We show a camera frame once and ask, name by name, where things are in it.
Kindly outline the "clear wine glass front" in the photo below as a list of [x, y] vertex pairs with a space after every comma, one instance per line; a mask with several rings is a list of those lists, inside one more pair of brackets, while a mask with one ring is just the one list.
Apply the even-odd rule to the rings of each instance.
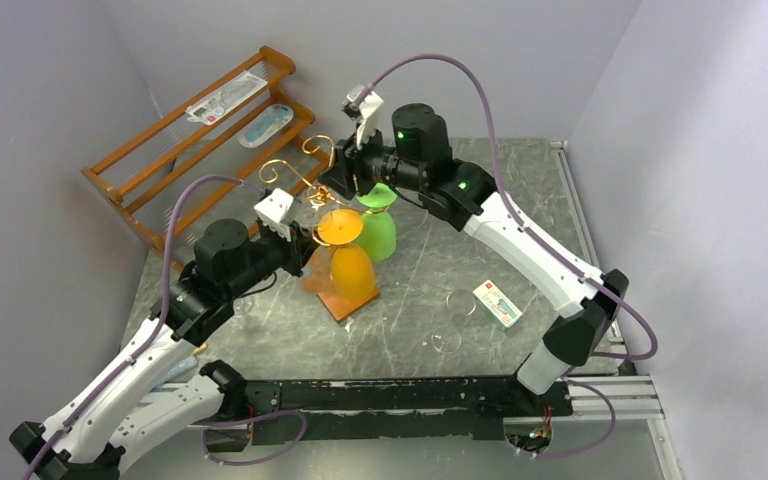
[[476, 300], [470, 290], [456, 289], [445, 298], [443, 322], [431, 333], [431, 345], [441, 354], [456, 352], [462, 345], [461, 328], [476, 310]]

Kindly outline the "clear wine glass back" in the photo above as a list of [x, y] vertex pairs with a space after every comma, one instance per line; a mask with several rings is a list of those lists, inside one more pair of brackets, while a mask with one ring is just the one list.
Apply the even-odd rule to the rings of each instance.
[[335, 292], [330, 260], [331, 252], [327, 247], [319, 247], [314, 251], [299, 279], [300, 287], [305, 292], [314, 295]]

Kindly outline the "green plastic wine glass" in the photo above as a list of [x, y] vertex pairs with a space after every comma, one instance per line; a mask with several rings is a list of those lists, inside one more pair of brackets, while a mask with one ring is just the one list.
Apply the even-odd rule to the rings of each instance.
[[397, 232], [389, 208], [395, 203], [396, 194], [386, 185], [377, 183], [357, 201], [366, 208], [362, 215], [363, 229], [356, 239], [373, 262], [389, 258], [396, 249]]

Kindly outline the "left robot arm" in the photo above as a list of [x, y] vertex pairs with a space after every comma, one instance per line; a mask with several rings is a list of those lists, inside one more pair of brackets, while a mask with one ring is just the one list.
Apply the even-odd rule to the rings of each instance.
[[228, 363], [205, 364], [183, 386], [147, 401], [173, 366], [191, 356], [279, 270], [301, 274], [317, 246], [297, 222], [277, 230], [257, 223], [212, 223], [196, 242], [195, 259], [163, 295], [135, 336], [75, 399], [43, 422], [26, 421], [9, 441], [27, 461], [25, 478], [118, 479], [141, 457], [202, 420], [255, 414], [247, 380]]

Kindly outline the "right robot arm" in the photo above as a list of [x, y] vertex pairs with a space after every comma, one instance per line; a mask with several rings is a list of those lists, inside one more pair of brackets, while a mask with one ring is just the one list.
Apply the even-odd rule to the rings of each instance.
[[428, 105], [411, 103], [392, 115], [395, 143], [385, 144], [372, 113], [346, 104], [356, 131], [335, 145], [333, 164], [318, 180], [346, 199], [377, 184], [416, 193], [421, 209], [501, 255], [549, 300], [558, 317], [516, 369], [513, 408], [536, 413], [548, 390], [584, 365], [615, 319], [628, 278], [607, 273], [546, 238], [517, 206], [507, 207], [494, 178], [453, 155], [445, 120]]

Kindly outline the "orange plastic wine glass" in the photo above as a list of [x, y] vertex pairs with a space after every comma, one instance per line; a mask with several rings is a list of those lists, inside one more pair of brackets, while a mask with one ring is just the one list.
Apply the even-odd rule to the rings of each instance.
[[326, 213], [316, 229], [330, 252], [330, 276], [336, 291], [351, 300], [361, 300], [376, 288], [372, 261], [356, 241], [363, 232], [362, 216], [354, 210]]

